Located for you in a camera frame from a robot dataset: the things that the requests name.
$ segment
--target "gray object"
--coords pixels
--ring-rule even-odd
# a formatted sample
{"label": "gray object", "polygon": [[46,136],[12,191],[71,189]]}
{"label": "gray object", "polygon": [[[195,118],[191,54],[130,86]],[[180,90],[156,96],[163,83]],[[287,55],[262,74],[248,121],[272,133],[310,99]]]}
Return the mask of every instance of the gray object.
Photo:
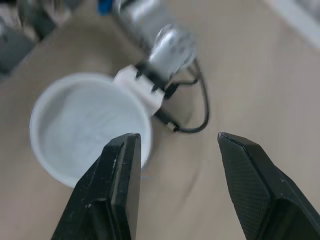
{"label": "gray object", "polygon": [[0,21],[0,72],[9,73],[34,46],[35,44],[23,33]]}
{"label": "gray object", "polygon": [[161,0],[116,0],[112,11],[164,80],[169,82],[196,59],[194,38],[176,24]]}

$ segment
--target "white cup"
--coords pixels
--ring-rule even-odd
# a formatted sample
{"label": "white cup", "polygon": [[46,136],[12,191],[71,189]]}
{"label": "white cup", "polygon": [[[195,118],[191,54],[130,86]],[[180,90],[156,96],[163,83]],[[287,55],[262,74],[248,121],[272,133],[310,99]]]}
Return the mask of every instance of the white cup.
{"label": "white cup", "polygon": [[96,73],[76,73],[50,85],[36,101],[30,140],[44,169],[74,188],[113,138],[141,135],[141,167],[152,146],[152,127],[143,104],[132,93]]}

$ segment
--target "black wire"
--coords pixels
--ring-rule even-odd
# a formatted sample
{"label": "black wire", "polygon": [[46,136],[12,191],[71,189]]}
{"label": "black wire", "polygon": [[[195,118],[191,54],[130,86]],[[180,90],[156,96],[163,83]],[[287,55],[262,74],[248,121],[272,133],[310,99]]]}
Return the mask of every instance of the black wire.
{"label": "black wire", "polygon": [[203,74],[201,73],[201,69],[199,66],[199,63],[197,60],[194,61],[194,65],[197,68],[198,71],[198,76],[194,76],[196,80],[200,82],[200,87],[202,90],[202,95],[203,95],[203,100],[204,100],[204,121],[199,127],[195,128],[183,128],[183,127],[178,127],[175,131],[176,132],[181,132],[181,133],[186,133],[186,134],[195,134],[199,133],[203,129],[206,128],[206,126],[209,123],[209,118],[210,118],[210,107],[209,107],[209,98],[208,98],[208,93],[207,93],[207,88],[206,88],[206,82]]}

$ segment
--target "motor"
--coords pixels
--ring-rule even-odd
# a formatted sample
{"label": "motor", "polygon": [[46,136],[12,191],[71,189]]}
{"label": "motor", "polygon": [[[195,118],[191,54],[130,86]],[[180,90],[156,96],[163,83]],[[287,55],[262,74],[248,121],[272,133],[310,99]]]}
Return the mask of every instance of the motor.
{"label": "motor", "polygon": [[[210,117],[209,100],[193,35],[176,23],[161,0],[114,0],[110,9],[119,25],[146,55],[134,67],[119,71],[114,82],[133,91],[150,114],[173,132],[192,134],[205,129]],[[185,71],[192,80],[173,80]],[[198,127],[183,128],[163,109],[162,103],[170,99],[178,87],[198,83],[203,94],[204,120]]]}

